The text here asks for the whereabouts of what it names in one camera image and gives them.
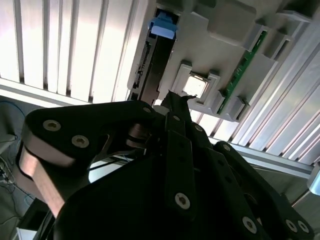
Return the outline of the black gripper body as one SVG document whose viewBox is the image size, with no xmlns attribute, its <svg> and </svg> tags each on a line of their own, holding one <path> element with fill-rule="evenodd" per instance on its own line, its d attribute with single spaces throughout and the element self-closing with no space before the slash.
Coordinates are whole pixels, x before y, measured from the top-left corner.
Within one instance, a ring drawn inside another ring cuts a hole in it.
<svg viewBox="0 0 320 240">
<path fill-rule="evenodd" d="M 76 192 L 55 221 L 56 240 L 222 240 L 222 213 L 215 179 L 203 177 L 192 158 L 195 195 L 191 205 L 178 194 L 166 204 L 165 163 L 135 160 Z"/>
</svg>

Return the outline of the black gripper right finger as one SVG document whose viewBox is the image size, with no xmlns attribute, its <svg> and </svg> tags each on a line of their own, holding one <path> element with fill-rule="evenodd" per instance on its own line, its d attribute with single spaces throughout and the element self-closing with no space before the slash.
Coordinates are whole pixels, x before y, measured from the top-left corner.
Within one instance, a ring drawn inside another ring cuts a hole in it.
<svg viewBox="0 0 320 240">
<path fill-rule="evenodd" d="M 312 240 L 312 227 L 228 143 L 211 144 L 203 128 L 192 122 L 188 100 L 176 96 L 176 113 L 185 121 L 196 162 L 206 182 L 213 177 L 218 201 L 217 236 L 222 240 Z"/>
</svg>

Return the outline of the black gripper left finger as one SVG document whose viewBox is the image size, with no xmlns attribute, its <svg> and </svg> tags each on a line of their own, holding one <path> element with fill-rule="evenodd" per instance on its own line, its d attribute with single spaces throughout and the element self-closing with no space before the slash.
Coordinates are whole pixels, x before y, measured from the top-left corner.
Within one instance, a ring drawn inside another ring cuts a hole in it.
<svg viewBox="0 0 320 240">
<path fill-rule="evenodd" d="M 195 196 L 190 96 L 168 92 L 165 114 L 140 100 L 43 108 L 29 113 L 22 129 L 17 165 L 32 180 L 54 216 L 67 200 L 89 184 L 92 163 L 138 149 L 164 162 L 167 205 L 183 194 L 188 206 Z"/>
</svg>

